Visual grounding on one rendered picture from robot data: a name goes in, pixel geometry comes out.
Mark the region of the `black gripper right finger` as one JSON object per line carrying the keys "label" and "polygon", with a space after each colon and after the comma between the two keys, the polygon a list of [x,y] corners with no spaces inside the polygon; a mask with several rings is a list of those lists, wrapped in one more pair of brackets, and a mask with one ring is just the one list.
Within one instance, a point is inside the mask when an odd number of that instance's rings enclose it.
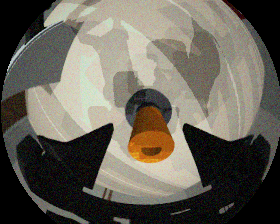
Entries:
{"label": "black gripper right finger", "polygon": [[254,137],[249,134],[249,136],[230,142],[191,126],[190,123],[182,126],[182,132],[184,132],[185,141],[192,153],[191,156],[194,157],[192,159],[200,174],[202,187],[215,183],[217,176],[220,176],[226,167],[230,166],[241,149],[249,146]]}

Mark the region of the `orange knob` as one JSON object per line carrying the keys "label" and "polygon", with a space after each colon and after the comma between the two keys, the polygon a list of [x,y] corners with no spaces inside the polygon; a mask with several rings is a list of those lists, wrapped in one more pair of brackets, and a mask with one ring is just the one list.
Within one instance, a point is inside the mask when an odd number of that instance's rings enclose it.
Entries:
{"label": "orange knob", "polygon": [[174,139],[159,109],[145,107],[137,112],[132,124],[129,153],[139,162],[164,161],[174,151]]}

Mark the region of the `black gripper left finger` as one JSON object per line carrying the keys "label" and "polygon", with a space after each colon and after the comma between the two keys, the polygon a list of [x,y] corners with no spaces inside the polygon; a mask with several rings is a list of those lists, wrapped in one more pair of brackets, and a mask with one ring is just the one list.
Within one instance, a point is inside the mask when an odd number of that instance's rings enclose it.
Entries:
{"label": "black gripper left finger", "polygon": [[112,132],[114,126],[112,123],[107,123],[69,142],[55,141],[41,134],[36,138],[39,138],[42,149],[45,149],[49,156],[64,164],[72,176],[85,184],[84,187],[92,189],[107,146],[110,144]]}

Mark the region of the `dark grey stepped pedestal with short shaft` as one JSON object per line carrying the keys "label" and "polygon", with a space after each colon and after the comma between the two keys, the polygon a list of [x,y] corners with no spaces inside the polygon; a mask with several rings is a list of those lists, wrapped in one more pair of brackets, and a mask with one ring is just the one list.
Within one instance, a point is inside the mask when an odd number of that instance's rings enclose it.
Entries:
{"label": "dark grey stepped pedestal with short shaft", "polygon": [[165,123],[170,121],[171,118],[171,104],[169,99],[164,96],[164,93],[157,91],[157,89],[145,88],[140,89],[132,94],[125,106],[125,118],[127,123],[134,124],[134,119],[137,112],[145,107],[152,107],[159,109],[159,112],[164,116]]}

